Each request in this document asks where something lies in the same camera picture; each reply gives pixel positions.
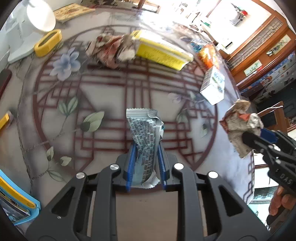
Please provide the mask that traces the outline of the person's right hand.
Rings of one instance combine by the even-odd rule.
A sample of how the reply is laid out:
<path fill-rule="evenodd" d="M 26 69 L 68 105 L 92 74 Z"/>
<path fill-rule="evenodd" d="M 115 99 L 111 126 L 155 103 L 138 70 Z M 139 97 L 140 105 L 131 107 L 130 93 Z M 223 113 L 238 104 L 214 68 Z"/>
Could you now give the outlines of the person's right hand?
<path fill-rule="evenodd" d="M 281 206 L 288 210 L 292 210 L 296 203 L 296 198 L 291 194 L 284 194 L 285 189 L 278 186 L 274 192 L 273 198 L 269 206 L 269 214 L 275 216 Z"/>

